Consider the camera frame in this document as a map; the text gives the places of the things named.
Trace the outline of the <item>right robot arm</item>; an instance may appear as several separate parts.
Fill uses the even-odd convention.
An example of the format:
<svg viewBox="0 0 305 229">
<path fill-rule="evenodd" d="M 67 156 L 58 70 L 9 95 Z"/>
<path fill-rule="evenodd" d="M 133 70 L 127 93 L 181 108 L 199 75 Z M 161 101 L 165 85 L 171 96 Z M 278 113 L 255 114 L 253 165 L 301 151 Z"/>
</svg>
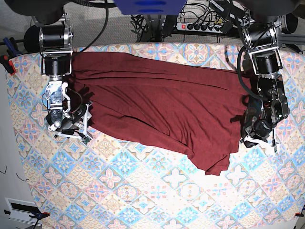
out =
<svg viewBox="0 0 305 229">
<path fill-rule="evenodd" d="M 30 16 L 39 27 L 40 73 L 49 78 L 45 89 L 48 114 L 44 122 L 56 137 L 78 139 L 87 145 L 92 136 L 87 132 L 91 118 L 91 102 L 80 101 L 72 110 L 69 93 L 72 90 L 64 80 L 72 73 L 73 28 L 64 10 L 63 0 L 7 0 L 6 4 L 17 14 Z"/>
</svg>

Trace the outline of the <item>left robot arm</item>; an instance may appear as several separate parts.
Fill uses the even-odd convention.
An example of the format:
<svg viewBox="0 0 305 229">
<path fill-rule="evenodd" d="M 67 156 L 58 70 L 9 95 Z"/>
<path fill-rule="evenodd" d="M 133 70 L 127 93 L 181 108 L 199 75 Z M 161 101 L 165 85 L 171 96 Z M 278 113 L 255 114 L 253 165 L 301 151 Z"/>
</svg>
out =
<svg viewBox="0 0 305 229">
<path fill-rule="evenodd" d="M 239 3 L 247 11 L 241 17 L 232 13 L 243 42 L 237 58 L 237 74 L 241 86 L 250 95 L 240 143 L 247 148 L 260 145 L 275 153 L 275 140 L 268 144 L 267 139 L 275 135 L 277 124 L 290 113 L 283 79 L 279 73 L 283 65 L 276 22 L 280 16 L 293 12 L 300 1 L 241 0 Z M 255 92 L 242 78 L 241 57 L 244 52 L 248 54 L 256 76 Z"/>
</svg>

